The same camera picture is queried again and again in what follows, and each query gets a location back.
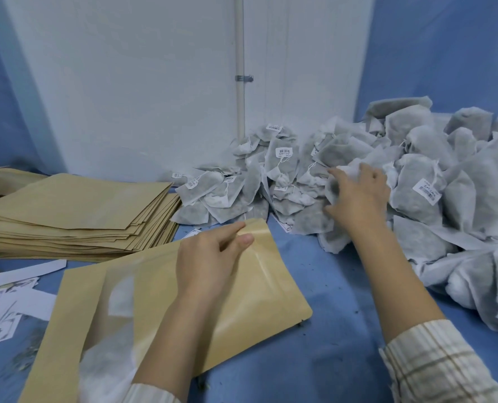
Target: blue curtain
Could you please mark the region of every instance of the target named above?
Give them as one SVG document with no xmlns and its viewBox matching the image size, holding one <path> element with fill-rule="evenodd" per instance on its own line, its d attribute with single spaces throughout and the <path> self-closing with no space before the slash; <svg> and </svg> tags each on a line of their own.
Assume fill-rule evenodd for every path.
<svg viewBox="0 0 498 403">
<path fill-rule="evenodd" d="M 376 0 L 356 119 L 426 94 L 433 112 L 498 113 L 498 0 Z"/>
</svg>

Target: forearm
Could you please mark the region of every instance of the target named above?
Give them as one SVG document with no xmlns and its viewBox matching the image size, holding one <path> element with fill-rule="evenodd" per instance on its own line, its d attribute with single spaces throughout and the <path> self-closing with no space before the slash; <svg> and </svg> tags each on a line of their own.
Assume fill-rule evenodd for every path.
<svg viewBox="0 0 498 403">
<path fill-rule="evenodd" d="M 369 278 L 386 343 L 415 325 L 445 318 L 383 220 L 352 229 L 350 237 Z"/>
<path fill-rule="evenodd" d="M 169 306 L 133 383 L 164 389 L 187 400 L 199 339 L 211 301 L 178 297 Z"/>
</svg>

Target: plaid shirt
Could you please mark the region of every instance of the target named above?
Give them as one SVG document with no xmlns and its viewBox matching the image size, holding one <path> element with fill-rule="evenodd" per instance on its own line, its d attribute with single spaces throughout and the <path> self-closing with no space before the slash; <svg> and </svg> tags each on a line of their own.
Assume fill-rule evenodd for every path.
<svg viewBox="0 0 498 403">
<path fill-rule="evenodd" d="M 393 339 L 380 355 L 395 402 L 498 402 L 498 384 L 449 320 L 417 325 Z M 180 403 L 171 393 L 131 385 L 124 403 Z"/>
</svg>

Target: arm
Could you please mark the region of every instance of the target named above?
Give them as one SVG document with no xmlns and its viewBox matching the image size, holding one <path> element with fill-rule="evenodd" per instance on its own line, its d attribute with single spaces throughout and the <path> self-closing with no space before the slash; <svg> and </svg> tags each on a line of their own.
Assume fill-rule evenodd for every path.
<svg viewBox="0 0 498 403">
<path fill-rule="evenodd" d="M 387 228 L 387 177 L 366 164 L 361 164 L 359 182 L 338 169 L 330 173 L 339 182 L 340 194 L 338 202 L 326 210 L 347 230 L 359 253 L 386 343 L 418 324 L 444 319 Z"/>
<path fill-rule="evenodd" d="M 161 321 L 134 384 L 155 386 L 187 400 L 206 319 L 237 258 L 254 240 L 250 234 L 236 237 L 244 226 L 237 222 L 182 241 L 176 262 L 178 295 Z"/>
</svg>

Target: person's left hand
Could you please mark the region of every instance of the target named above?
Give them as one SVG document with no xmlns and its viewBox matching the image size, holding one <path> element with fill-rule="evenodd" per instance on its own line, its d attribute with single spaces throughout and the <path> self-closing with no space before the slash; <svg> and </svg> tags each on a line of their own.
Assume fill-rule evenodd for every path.
<svg viewBox="0 0 498 403">
<path fill-rule="evenodd" d="M 223 291 L 241 253 L 254 241 L 236 236 L 245 222 L 236 222 L 183 239 L 178 249 L 178 296 L 214 301 Z"/>
</svg>

